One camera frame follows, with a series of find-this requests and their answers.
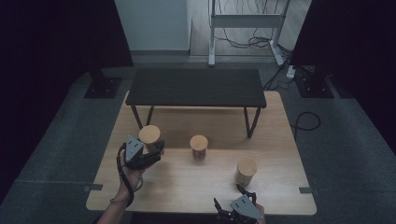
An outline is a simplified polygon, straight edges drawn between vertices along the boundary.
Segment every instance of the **table top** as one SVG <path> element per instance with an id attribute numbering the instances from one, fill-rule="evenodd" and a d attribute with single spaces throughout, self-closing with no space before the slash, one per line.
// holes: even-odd
<path id="1" fill-rule="evenodd" d="M 250 139 L 244 129 L 243 108 L 157 106 L 151 124 L 162 132 L 165 153 L 144 173 L 144 186 L 127 210 L 215 214 L 215 197 L 229 210 L 230 202 L 241 196 L 234 183 L 237 163 L 248 157 L 257 164 L 257 173 L 246 189 L 256 192 L 257 203 L 264 206 L 266 214 L 314 215 L 313 195 L 299 191 L 309 184 L 280 95 L 274 91 L 265 95 L 268 106 Z M 136 108 L 146 119 L 149 106 Z M 255 109 L 247 112 L 253 117 Z M 103 187 L 91 190 L 87 208 L 105 210 L 117 193 L 118 149 L 128 134 L 138 133 L 131 108 L 123 104 L 94 180 Z M 197 134 L 208 140 L 204 161 L 192 158 L 190 140 Z"/>
<path id="2" fill-rule="evenodd" d="M 127 105 L 265 107 L 257 69 L 163 69 L 137 71 Z"/>

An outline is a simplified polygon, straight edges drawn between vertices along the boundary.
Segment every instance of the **table leg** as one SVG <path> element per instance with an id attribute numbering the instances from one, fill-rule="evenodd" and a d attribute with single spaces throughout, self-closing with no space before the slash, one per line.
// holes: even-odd
<path id="1" fill-rule="evenodd" d="M 137 113 L 136 106 L 131 105 L 132 111 L 134 112 L 134 118 L 136 119 L 137 125 L 140 129 L 143 128 L 142 121 L 140 121 L 139 114 Z"/>
<path id="2" fill-rule="evenodd" d="M 149 109 L 148 112 L 148 121 L 146 123 L 146 125 L 149 125 L 149 122 L 151 121 L 151 116 L 152 116 L 152 111 L 154 110 L 154 105 L 151 106 L 151 108 Z"/>
<path id="3" fill-rule="evenodd" d="M 247 137 L 251 138 L 253 135 L 254 129 L 256 128 L 257 125 L 257 120 L 259 119 L 260 112 L 262 111 L 261 107 L 257 107 L 256 110 L 256 115 L 254 116 L 253 123 L 251 124 L 251 128 L 249 127 L 249 122 L 248 122 L 248 110 L 246 107 L 244 107 L 244 113 L 245 113 L 245 123 L 247 125 Z"/>

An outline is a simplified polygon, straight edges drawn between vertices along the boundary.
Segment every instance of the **black strap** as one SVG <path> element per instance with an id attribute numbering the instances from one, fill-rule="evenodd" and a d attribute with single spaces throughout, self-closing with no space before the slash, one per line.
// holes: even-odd
<path id="1" fill-rule="evenodd" d="M 129 200 L 128 200 L 128 204 L 127 204 L 127 207 L 128 207 L 134 201 L 134 191 L 132 190 L 132 186 L 129 183 L 128 178 L 126 177 L 125 173 L 122 171 L 120 154 L 121 154 L 122 150 L 125 148 L 126 148 L 126 144 L 124 143 L 124 144 L 122 144 L 122 146 L 119 149 L 119 153 L 117 155 L 117 169 L 119 170 L 119 174 L 121 176 L 122 181 L 124 182 L 126 188 L 129 191 Z"/>

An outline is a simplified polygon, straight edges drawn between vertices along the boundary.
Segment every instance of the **black cable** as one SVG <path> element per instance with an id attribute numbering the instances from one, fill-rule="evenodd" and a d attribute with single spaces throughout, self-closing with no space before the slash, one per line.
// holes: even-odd
<path id="1" fill-rule="evenodd" d="M 140 176 L 139 182 L 140 182 L 140 185 L 139 185 L 139 187 L 136 188 L 136 190 L 134 192 L 137 192 L 138 190 L 140 190 L 143 187 L 143 176 L 142 175 Z"/>
<path id="2" fill-rule="evenodd" d="M 290 87 L 290 83 L 294 82 L 294 78 L 290 81 L 278 81 L 276 83 L 276 86 L 270 89 L 270 91 L 275 91 L 277 89 L 283 89 L 283 90 L 288 90 Z"/>
<path id="3" fill-rule="evenodd" d="M 255 2 L 254 2 L 254 3 L 256 3 L 256 8 L 257 8 L 257 12 L 255 12 L 255 14 L 256 14 L 256 13 L 259 14 L 259 12 L 260 12 L 259 2 L 257 2 L 257 0 L 255 0 Z"/>
<path id="4" fill-rule="evenodd" d="M 251 11 L 250 3 L 248 2 L 248 0 L 247 0 L 247 7 L 248 7 L 248 10 L 250 11 L 250 13 L 253 13 L 253 12 Z"/>
<path id="5" fill-rule="evenodd" d="M 271 90 L 271 85 L 272 85 L 274 79 L 275 79 L 276 76 L 279 74 L 280 70 L 283 69 L 283 67 L 284 67 L 285 64 L 289 61 L 289 59 L 290 59 L 290 56 L 279 66 L 279 68 L 278 68 L 277 71 L 275 72 L 274 76 L 271 77 L 271 79 L 269 79 L 269 80 L 267 81 L 267 83 L 265 83 L 265 85 L 262 87 L 262 90 L 263 90 L 263 91 L 269 91 L 269 90 Z"/>
<path id="6" fill-rule="evenodd" d="M 131 184 L 129 183 L 128 178 L 126 177 L 125 173 L 122 170 L 122 166 L 121 166 L 121 152 L 126 148 L 125 143 L 122 144 L 122 146 L 119 149 L 119 152 L 117 153 L 117 158 L 116 158 L 116 162 L 117 162 L 117 170 L 119 171 L 121 180 L 124 182 L 125 187 L 128 189 L 129 192 L 129 199 L 128 199 L 128 204 L 127 207 L 129 207 L 129 205 L 131 205 L 131 203 L 134 201 L 134 190 L 132 189 Z"/>
<path id="7" fill-rule="evenodd" d="M 306 75 L 308 75 L 308 76 L 312 76 L 313 75 L 313 73 L 312 73 L 312 71 L 309 71 L 308 69 L 306 69 L 304 66 L 302 66 L 302 65 L 295 65 L 295 68 L 296 69 L 300 69 L 301 71 L 303 71 L 303 73 L 305 73 Z"/>
<path id="8" fill-rule="evenodd" d="M 224 6 L 224 11 L 225 11 L 225 7 L 227 6 L 227 4 L 229 3 L 230 0 L 228 0 Z M 265 0 L 265 4 L 263 6 L 262 9 L 262 14 L 264 14 L 266 8 L 267 8 L 267 2 L 268 0 Z M 278 5 L 279 0 L 276 1 L 276 7 L 275 7 L 275 13 L 277 10 L 277 5 Z M 221 10 L 221 4 L 220 4 L 220 0 L 218 0 L 219 3 L 219 13 L 222 14 L 222 10 Z M 207 1 L 207 15 L 209 18 L 209 27 L 211 27 L 211 23 L 210 23 L 210 12 L 209 12 L 209 0 Z M 241 43 L 237 43 L 236 41 L 231 40 L 228 36 L 227 36 L 227 32 L 225 31 L 225 28 L 223 28 L 223 32 L 225 35 L 225 38 L 221 38 L 221 37 L 217 37 L 215 36 L 216 39 L 218 40 L 225 40 L 228 41 L 233 47 L 238 48 L 238 49 L 247 49 L 250 47 L 256 47 L 259 49 L 263 49 L 265 47 L 267 47 L 270 44 L 270 41 L 272 40 L 272 37 L 274 35 L 274 29 L 272 29 L 272 33 L 271 33 L 271 38 L 268 37 L 264 37 L 264 36 L 255 36 L 256 32 L 258 31 L 259 28 L 257 28 L 254 33 L 253 33 L 253 37 L 251 37 L 247 44 L 241 44 Z M 280 50 L 282 51 L 282 57 L 289 57 L 291 54 L 291 51 L 289 49 L 286 49 L 284 47 L 282 47 L 281 45 L 277 45 Z"/>
<path id="9" fill-rule="evenodd" d="M 302 127 L 299 127 L 299 126 L 298 126 L 298 121 L 300 120 L 300 118 L 301 118 L 303 115 L 306 115 L 306 114 L 313 115 L 315 118 L 317 118 L 318 124 L 317 124 L 315 127 L 313 127 L 313 128 L 302 128 Z M 297 140 L 297 130 L 302 130 L 302 131 L 314 131 L 315 129 L 317 129 L 317 128 L 320 126 L 320 123 L 321 123 L 321 121 L 320 121 L 320 117 L 319 117 L 318 115 L 316 115 L 316 114 L 314 114 L 314 113 L 312 113 L 312 112 L 309 112 L 309 111 L 305 111 L 305 112 L 301 113 L 301 114 L 297 117 L 297 120 L 296 120 L 296 122 L 295 122 L 295 125 L 290 125 L 291 128 L 294 128 L 294 141 Z"/>

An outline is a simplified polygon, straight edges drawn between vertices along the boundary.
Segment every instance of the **floor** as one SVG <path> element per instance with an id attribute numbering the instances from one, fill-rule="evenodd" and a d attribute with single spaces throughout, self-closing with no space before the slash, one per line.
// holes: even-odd
<path id="1" fill-rule="evenodd" d="M 84 99 L 91 79 L 82 76 L 71 86 L 59 113 L 0 206 L 0 223 L 91 223 L 101 211 L 85 203 L 123 97 L 140 67 L 207 68 L 206 57 L 134 57 L 135 67 L 105 69 L 108 77 L 122 77 L 115 99 Z M 274 60 L 244 62 L 220 57 L 217 68 L 257 68 L 262 85 L 276 73 Z M 355 99 L 302 98 L 294 82 L 279 72 L 278 88 L 290 124 L 305 111 L 320 117 L 311 132 L 298 131 L 299 149 L 318 211 L 313 216 L 271 216 L 267 223 L 395 223 L 396 157 Z M 313 116 L 298 126 L 313 127 Z M 188 222 L 169 214 L 127 213 L 122 223 Z M 212 217 L 198 220 L 209 223 Z"/>
<path id="2" fill-rule="evenodd" d="M 281 31 L 279 44 L 286 49 L 294 49 L 300 30 L 303 26 L 306 12 L 312 0 L 290 1 L 287 17 Z M 286 5 L 286 0 L 218 0 L 216 13 L 234 15 L 257 15 L 257 14 L 280 14 Z M 209 52 L 210 26 L 209 18 L 211 14 L 212 1 L 191 1 L 194 11 L 192 13 L 191 29 L 191 55 L 207 55 Z M 239 44 L 247 44 L 253 36 L 272 38 L 273 29 L 270 28 L 218 28 L 215 36 L 226 38 L 226 36 Z M 215 40 L 217 55 L 272 55 L 271 49 L 248 47 L 234 48 L 228 41 Z"/>

